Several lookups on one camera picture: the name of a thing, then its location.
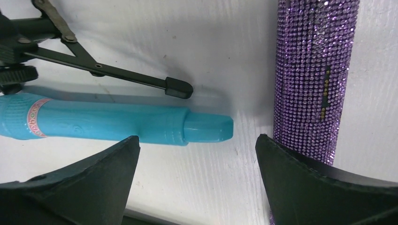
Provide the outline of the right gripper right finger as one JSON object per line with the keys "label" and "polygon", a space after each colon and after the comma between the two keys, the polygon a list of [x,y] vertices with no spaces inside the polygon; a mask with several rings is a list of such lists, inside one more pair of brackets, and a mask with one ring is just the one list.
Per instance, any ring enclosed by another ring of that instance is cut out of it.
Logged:
{"label": "right gripper right finger", "polygon": [[255,150],[277,225],[397,224],[397,183],[332,167],[265,134]]}

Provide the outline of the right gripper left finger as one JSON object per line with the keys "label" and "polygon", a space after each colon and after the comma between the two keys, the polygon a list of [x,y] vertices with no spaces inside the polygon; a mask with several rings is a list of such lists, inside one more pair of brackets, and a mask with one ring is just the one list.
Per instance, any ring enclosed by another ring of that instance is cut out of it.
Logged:
{"label": "right gripper left finger", "polygon": [[137,136],[61,169],[0,186],[3,225],[119,225],[140,153]]}

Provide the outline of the purple glitter microphone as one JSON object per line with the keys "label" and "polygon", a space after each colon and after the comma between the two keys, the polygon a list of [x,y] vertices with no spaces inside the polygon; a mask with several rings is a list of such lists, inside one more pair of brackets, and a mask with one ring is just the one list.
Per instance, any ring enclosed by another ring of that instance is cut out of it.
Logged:
{"label": "purple glitter microphone", "polygon": [[278,2],[273,139],[327,165],[335,158],[359,4]]}

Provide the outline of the tripod shock mount stand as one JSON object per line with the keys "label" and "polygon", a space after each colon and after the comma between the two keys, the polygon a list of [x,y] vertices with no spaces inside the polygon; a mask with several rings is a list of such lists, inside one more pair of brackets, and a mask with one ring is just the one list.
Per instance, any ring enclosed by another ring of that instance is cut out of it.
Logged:
{"label": "tripod shock mount stand", "polygon": [[164,80],[97,62],[78,42],[75,33],[48,0],[33,0],[41,17],[9,19],[0,15],[0,91],[16,94],[23,84],[38,78],[37,69],[25,62],[45,60],[88,71],[95,77],[112,77],[165,91],[165,94],[189,99],[193,86],[166,77]]}

